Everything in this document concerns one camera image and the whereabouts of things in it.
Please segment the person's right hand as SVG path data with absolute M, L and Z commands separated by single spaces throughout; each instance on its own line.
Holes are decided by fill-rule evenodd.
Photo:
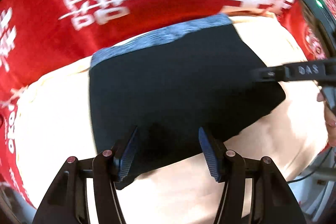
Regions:
M 336 117 L 333 112 L 327 107 L 327 103 L 325 98 L 321 92 L 318 93 L 317 96 L 318 102 L 323 102 L 324 104 L 324 118 L 326 129 L 328 133 L 328 142 L 331 147 L 336 146 Z

